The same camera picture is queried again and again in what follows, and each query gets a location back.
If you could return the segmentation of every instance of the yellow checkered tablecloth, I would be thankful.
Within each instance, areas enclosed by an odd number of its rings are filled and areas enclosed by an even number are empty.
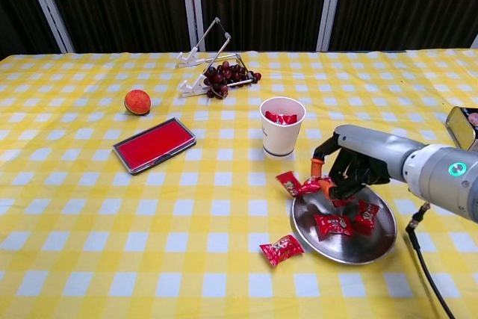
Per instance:
[[[275,175],[303,180],[337,125],[448,143],[452,105],[478,103],[478,51],[243,54],[260,84],[224,101],[178,97],[176,54],[13,56],[0,62],[0,316],[3,318],[436,318],[403,238],[420,205],[404,184],[374,188],[399,237],[376,263],[311,253],[271,268],[258,245],[291,233]],[[152,110],[129,116],[126,92]],[[264,158],[258,106],[286,95],[308,115],[295,158]],[[178,117],[197,145],[138,176],[111,146]],[[478,226],[434,208],[418,228],[458,318],[478,315]]]

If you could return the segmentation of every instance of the curtain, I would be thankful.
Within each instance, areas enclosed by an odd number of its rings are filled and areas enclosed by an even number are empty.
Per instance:
[[[59,52],[38,0],[0,0],[0,60]]]
[[[77,52],[189,50],[184,0],[55,0]]]
[[[468,48],[478,0],[338,0],[330,51]]]
[[[206,29],[215,16],[232,40],[227,50],[315,51],[323,0],[201,0]],[[219,30],[206,38],[206,49],[224,42]]]

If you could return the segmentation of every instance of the robotic hand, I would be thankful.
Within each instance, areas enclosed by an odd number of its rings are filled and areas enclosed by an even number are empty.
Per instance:
[[[335,185],[320,181],[328,197],[345,199],[395,179],[415,196],[478,223],[478,154],[343,125],[315,149],[311,175],[321,177],[325,156],[337,150],[329,173]]]

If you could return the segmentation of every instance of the paper cup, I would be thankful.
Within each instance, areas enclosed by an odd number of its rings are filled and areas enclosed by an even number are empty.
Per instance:
[[[271,158],[284,158],[294,151],[300,126],[305,118],[305,108],[297,100],[288,97],[273,97],[261,103],[262,145],[264,153]],[[265,117],[266,111],[276,114],[297,115],[292,125],[279,125]]]

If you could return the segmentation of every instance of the metal tray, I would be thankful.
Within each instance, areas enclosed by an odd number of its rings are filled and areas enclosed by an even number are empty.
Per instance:
[[[315,252],[334,261],[345,264],[367,264],[377,260],[393,247],[397,238],[397,223],[388,205],[370,188],[363,188],[356,198],[376,204],[380,207],[372,234],[354,233],[329,235],[323,241],[317,236],[315,214],[334,214],[353,218],[359,205],[355,201],[342,208],[335,208],[322,191],[297,197],[292,203],[291,225],[299,239]]]

